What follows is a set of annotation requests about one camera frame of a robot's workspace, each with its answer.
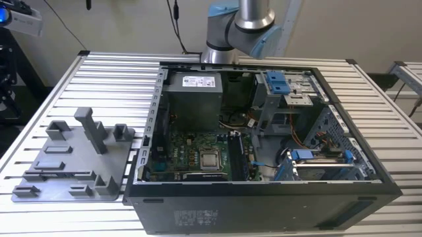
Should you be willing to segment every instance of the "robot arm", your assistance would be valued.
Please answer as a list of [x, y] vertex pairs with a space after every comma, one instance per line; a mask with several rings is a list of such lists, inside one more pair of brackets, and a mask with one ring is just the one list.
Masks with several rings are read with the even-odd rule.
[[33, 36], [41, 36], [41, 14], [24, 1], [0, 0], [0, 27]]
[[274, 54], [282, 36], [274, 24], [275, 14], [268, 0], [239, 0], [212, 4], [208, 10], [204, 63], [238, 63], [235, 49], [256, 59]]

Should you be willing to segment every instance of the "motherboard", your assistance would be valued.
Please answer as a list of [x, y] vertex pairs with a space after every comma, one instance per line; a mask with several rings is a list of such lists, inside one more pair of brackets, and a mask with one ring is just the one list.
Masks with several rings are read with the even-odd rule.
[[250, 134], [240, 135], [242, 152], [235, 157], [230, 157], [230, 151], [239, 149], [230, 147], [228, 137], [227, 134], [172, 131], [167, 158], [152, 162], [151, 181], [231, 181], [234, 172], [238, 172], [231, 167], [238, 160], [231, 158], [244, 164], [244, 181], [259, 179], [258, 169], [251, 165], [255, 151]]

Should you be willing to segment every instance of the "slotted aluminum table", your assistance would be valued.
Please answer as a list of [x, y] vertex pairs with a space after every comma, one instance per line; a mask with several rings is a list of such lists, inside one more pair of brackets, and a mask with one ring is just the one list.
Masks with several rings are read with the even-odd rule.
[[[76, 107], [94, 108], [104, 126], [126, 123], [136, 130], [132, 155], [140, 146], [150, 98], [160, 61], [196, 62], [198, 56], [95, 53], [78, 56], [51, 95], [0, 160], [0, 233], [28, 236], [144, 236], [142, 223], [122, 195], [114, 202], [19, 204], [15, 185], [47, 139], [51, 120], [78, 125]], [[422, 236], [422, 131], [370, 80], [346, 60], [240, 57], [242, 64], [317, 67], [361, 133], [390, 171], [403, 196], [345, 232], [330, 236]], [[260, 233], [248, 236], [327, 236], [317, 233]]]

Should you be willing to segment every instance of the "green motherboard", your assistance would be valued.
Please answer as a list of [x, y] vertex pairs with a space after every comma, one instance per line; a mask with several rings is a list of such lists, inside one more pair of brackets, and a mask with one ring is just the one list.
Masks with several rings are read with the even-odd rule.
[[[170, 146], [166, 160], [152, 161], [152, 181], [182, 181], [186, 173], [224, 173], [231, 181], [231, 166], [227, 146], [227, 134], [180, 133], [170, 135]], [[255, 160], [254, 147], [248, 134], [242, 135], [244, 158], [254, 174], [248, 180], [259, 179], [258, 169], [250, 161]]]

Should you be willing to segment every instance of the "power supply label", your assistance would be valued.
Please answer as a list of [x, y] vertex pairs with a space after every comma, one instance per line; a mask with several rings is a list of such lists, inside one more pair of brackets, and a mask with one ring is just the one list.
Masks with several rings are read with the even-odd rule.
[[184, 87], [215, 87], [215, 78], [214, 77], [183, 77]]

